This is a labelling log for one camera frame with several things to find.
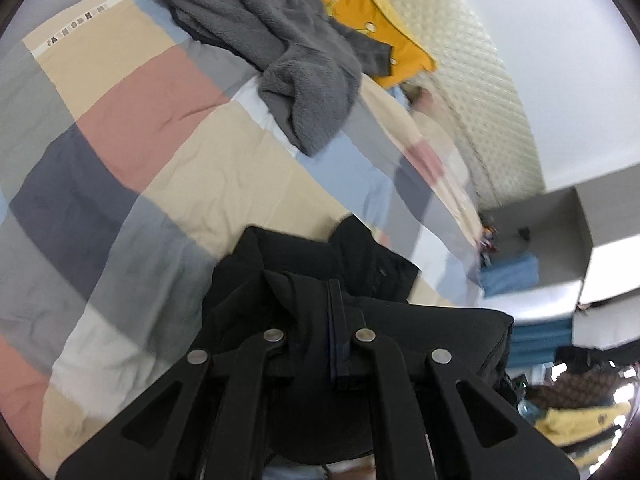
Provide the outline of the black puffer jacket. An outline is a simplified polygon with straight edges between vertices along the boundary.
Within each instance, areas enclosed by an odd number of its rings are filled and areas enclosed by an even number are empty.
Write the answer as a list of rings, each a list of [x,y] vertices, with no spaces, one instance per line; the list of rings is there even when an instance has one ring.
[[[194,344],[219,354],[280,330],[284,373],[266,403],[270,448],[306,465],[352,460],[372,450],[371,388],[348,350],[357,330],[393,338],[408,364],[444,348],[487,385],[506,370],[512,318],[410,304],[417,277],[352,216],[324,242],[249,226],[215,266]]]

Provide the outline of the blue curtain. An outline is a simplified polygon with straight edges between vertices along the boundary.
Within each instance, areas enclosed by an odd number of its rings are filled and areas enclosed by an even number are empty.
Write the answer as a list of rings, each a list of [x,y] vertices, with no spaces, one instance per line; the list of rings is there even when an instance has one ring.
[[[572,336],[571,318],[514,325],[508,367],[533,367],[550,363],[554,360],[556,350],[572,344]]]

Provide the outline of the yellow black garment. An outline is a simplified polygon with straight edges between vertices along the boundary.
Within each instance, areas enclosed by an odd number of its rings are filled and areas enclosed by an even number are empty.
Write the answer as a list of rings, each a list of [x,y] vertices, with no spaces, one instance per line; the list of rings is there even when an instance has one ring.
[[[534,427],[563,451],[578,469],[602,463],[622,438],[631,404],[540,411]]]

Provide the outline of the blue towel on chair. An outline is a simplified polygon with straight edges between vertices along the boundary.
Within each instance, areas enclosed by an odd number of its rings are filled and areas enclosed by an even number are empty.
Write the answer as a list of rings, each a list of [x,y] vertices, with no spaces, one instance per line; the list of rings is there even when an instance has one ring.
[[[533,288],[539,280],[539,261],[531,252],[523,252],[480,269],[480,284],[486,297],[521,292]]]

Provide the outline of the bottles on side table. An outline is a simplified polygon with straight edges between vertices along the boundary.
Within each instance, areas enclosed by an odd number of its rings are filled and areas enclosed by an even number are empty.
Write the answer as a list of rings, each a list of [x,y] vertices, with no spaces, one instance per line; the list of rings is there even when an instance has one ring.
[[[492,265],[492,257],[499,251],[496,245],[498,230],[495,226],[494,219],[480,214],[480,223],[482,224],[482,236],[480,237],[480,265],[483,268]]]

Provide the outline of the patchwork checkered duvet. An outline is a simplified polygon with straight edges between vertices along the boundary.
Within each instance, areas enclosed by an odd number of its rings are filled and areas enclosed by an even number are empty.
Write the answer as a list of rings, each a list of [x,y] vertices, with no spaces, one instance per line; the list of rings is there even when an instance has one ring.
[[[47,477],[186,352],[246,226],[324,240],[353,214],[472,307],[480,219],[433,119],[371,79],[318,155],[258,75],[160,0],[82,0],[1,63],[1,413]]]

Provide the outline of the pink patterned pillow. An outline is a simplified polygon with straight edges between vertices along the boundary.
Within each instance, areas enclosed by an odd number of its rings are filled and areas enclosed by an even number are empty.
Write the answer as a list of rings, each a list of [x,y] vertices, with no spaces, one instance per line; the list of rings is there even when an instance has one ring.
[[[409,100],[409,112],[432,149],[451,172],[469,177],[461,148],[460,128],[454,112],[436,90],[408,84],[400,85]]]

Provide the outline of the cream quilted headboard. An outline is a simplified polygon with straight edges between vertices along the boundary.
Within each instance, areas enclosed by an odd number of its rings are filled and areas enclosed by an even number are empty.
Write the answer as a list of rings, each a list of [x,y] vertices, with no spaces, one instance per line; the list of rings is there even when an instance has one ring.
[[[436,60],[413,83],[434,92],[438,122],[471,171],[480,206],[492,209],[544,192],[522,101],[488,31],[465,0],[388,0]]]

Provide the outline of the grey fleece garment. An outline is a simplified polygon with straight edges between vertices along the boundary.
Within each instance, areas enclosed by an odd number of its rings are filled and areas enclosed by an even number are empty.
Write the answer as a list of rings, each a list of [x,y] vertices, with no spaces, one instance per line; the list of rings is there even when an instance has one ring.
[[[364,76],[390,74],[392,48],[329,14],[322,0],[164,0],[193,39],[257,68],[258,94],[288,140],[317,155],[341,130]]]

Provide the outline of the yellow pillow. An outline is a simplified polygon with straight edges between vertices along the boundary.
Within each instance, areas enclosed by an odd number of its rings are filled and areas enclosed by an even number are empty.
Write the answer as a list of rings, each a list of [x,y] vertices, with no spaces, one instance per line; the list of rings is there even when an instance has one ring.
[[[414,38],[390,0],[322,0],[328,13],[363,35],[389,44],[390,74],[374,80],[388,89],[421,72],[437,70],[436,60]]]

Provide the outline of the grey wall cabinet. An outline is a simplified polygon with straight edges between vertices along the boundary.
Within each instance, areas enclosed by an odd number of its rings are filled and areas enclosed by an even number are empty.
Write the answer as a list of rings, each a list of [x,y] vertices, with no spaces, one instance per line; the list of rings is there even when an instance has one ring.
[[[484,307],[533,321],[639,289],[638,166],[483,216],[497,230],[492,260],[528,252],[537,258],[539,276],[526,289],[486,296]]]

